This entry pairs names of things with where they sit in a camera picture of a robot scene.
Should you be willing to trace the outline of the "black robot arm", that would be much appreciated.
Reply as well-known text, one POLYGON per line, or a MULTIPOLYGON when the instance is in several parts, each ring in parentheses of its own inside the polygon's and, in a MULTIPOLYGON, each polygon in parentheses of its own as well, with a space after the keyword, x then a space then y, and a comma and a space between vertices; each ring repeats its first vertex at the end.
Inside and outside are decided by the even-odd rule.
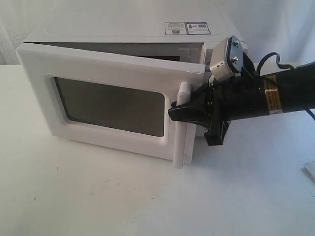
POLYGON ((205 83, 191 94, 190 101, 172 103, 172 121, 206 128, 209 146, 223 144, 233 120, 309 111, 315 107, 315 64, 259 75, 243 70, 223 82, 205 83))

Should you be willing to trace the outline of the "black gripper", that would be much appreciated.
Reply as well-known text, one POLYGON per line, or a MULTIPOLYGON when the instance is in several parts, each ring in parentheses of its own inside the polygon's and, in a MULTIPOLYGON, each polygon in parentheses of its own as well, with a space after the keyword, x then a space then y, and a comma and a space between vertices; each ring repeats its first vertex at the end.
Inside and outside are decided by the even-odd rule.
POLYGON ((172 121, 192 123, 205 128, 204 138, 209 146, 220 146, 230 126, 224 114, 224 88, 235 87, 240 78, 231 78, 223 82, 213 80, 203 83, 193 90, 188 82, 182 82, 177 98, 172 102, 168 114, 172 121))

